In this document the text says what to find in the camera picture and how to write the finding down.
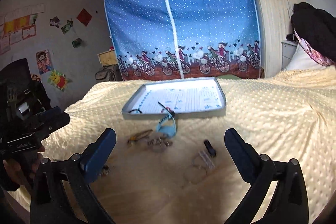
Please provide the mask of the left hand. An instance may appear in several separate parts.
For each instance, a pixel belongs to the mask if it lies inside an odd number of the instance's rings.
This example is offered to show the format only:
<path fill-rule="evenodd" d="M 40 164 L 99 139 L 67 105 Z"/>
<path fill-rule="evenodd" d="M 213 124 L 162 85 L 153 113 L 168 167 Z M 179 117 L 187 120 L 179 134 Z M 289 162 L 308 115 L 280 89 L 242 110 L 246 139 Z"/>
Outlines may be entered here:
<path fill-rule="evenodd" d="M 39 165 L 41 163 L 41 160 L 43 159 L 42 153 L 45 152 L 45 147 L 42 146 L 38 149 L 36 156 L 35 156 L 35 161 L 32 163 L 31 166 L 31 171 L 29 174 L 29 177 L 31 179 L 34 179 L 35 174 L 39 168 Z M 22 173 L 21 171 L 21 166 L 18 162 L 16 162 L 13 159 L 10 160 L 4 160 L 3 165 L 5 167 L 5 170 L 7 174 L 9 175 L 9 178 L 18 185 L 24 185 L 27 182 L 26 176 Z"/>

